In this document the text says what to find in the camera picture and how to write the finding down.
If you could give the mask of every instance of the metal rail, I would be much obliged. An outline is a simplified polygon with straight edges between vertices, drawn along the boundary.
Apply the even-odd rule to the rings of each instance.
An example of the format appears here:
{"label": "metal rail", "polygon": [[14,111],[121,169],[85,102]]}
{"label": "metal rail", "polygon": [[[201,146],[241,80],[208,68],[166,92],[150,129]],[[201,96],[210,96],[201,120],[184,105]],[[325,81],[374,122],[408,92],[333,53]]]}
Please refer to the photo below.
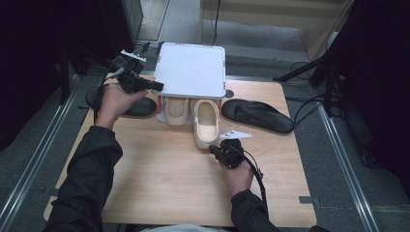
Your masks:
{"label": "metal rail", "polygon": [[319,113],[322,118],[323,124],[325,125],[326,131],[331,139],[332,145],[335,149],[337,160],[340,165],[341,171],[343,172],[344,179],[346,180],[347,186],[350,189],[353,200],[355,202],[356,208],[358,210],[359,216],[364,225],[365,231],[367,232],[378,232],[380,231],[377,222],[374,218],[373,212],[367,202],[366,195],[362,189],[362,186],[350,164],[349,158],[344,150],[343,144],[338,136],[337,129],[331,118],[328,117],[323,106],[319,107]]}
{"label": "metal rail", "polygon": [[48,149],[50,148],[55,135],[59,131],[60,126],[65,119],[70,106],[73,103],[79,82],[79,76],[75,75],[73,77],[72,93],[69,95],[66,102],[58,107],[36,151],[34,152],[20,179],[15,185],[15,188],[7,199],[6,205],[0,215],[0,231],[8,231],[10,226],[12,225],[12,222],[15,219],[15,215],[17,214],[18,209],[21,206],[21,203],[23,202],[29,188],[33,184],[33,181],[44,161],[44,158],[47,155]]}

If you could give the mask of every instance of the black sleeve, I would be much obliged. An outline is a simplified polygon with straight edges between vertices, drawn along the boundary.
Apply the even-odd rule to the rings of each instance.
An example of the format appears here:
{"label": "black sleeve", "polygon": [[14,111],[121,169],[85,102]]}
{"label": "black sleeve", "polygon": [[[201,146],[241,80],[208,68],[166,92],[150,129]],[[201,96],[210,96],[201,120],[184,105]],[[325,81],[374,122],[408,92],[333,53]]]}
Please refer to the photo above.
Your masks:
{"label": "black sleeve", "polygon": [[69,163],[44,231],[99,231],[114,165],[122,155],[113,131],[92,126]]}
{"label": "black sleeve", "polygon": [[279,231],[268,219],[268,211],[262,200],[249,189],[239,192],[231,199],[232,222],[239,231]]}

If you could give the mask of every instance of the gray floor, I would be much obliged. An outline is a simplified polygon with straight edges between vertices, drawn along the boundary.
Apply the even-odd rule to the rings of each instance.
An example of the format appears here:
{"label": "gray floor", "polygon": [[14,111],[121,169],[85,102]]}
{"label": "gray floor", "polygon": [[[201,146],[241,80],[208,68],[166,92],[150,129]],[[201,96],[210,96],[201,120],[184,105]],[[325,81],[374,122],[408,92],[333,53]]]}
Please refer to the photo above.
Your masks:
{"label": "gray floor", "polygon": [[[171,43],[198,43],[199,1],[171,0],[162,27],[160,41]],[[203,22],[203,43],[211,44],[213,30],[211,21]],[[308,57],[296,29],[268,26],[250,26],[239,23],[220,22],[216,45],[226,50],[226,74],[228,78],[270,81],[271,77],[289,73],[296,62],[306,62]],[[155,60],[155,49],[146,55]],[[67,116],[50,147],[45,151],[42,166],[10,224],[9,231],[40,231],[45,224],[44,208],[48,196],[44,188],[54,187],[67,156],[80,129],[87,110],[85,95],[91,86],[101,79],[104,69],[93,65],[87,76],[79,76],[80,84]],[[152,72],[155,62],[147,64],[145,72]],[[286,97],[309,99],[316,95],[308,82],[294,78],[282,83]],[[58,110],[60,93],[54,95],[31,119],[15,142],[0,152],[0,203],[5,205],[14,187],[18,184],[27,164],[41,142],[48,124]],[[302,105],[298,101],[287,101],[292,117]],[[307,114],[315,104],[308,104],[301,115]],[[365,167],[350,130],[342,119],[333,118],[337,133],[354,173],[375,216],[379,231],[407,231],[410,228],[409,199],[399,180],[388,170]],[[318,225],[331,231],[366,231],[358,213],[342,168],[337,159],[330,136],[319,111],[314,111],[295,129],[302,162],[307,176],[310,194],[315,199],[314,209]],[[116,231],[118,225],[105,225],[106,231]],[[302,228],[283,228],[283,231],[308,231]]]}

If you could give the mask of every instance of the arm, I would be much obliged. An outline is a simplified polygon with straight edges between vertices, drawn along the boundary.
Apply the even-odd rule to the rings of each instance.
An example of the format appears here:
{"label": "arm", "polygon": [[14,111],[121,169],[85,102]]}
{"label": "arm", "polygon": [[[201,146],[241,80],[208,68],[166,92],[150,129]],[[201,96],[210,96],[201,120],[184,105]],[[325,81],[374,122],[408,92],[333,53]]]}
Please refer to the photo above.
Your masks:
{"label": "arm", "polygon": [[220,165],[225,173],[226,183],[232,195],[233,224],[240,231],[279,231],[268,219],[268,212],[262,200],[250,191],[253,172],[244,160],[235,169]]}
{"label": "arm", "polygon": [[100,231],[101,214],[122,149],[112,131],[115,121],[146,91],[126,94],[118,84],[105,87],[95,126],[79,143],[67,168],[67,178],[44,231]]}

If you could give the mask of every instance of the wrist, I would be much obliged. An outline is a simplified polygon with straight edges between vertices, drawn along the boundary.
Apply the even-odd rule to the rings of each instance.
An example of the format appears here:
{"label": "wrist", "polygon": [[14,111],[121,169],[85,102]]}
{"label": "wrist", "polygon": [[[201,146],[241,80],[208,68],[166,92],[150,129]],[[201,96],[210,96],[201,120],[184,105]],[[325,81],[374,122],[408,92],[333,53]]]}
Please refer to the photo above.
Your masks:
{"label": "wrist", "polygon": [[118,118],[113,118],[113,117],[107,117],[103,114],[101,114],[95,123],[95,126],[102,127],[102,128],[107,128],[112,130],[114,128],[114,123],[117,121]]}

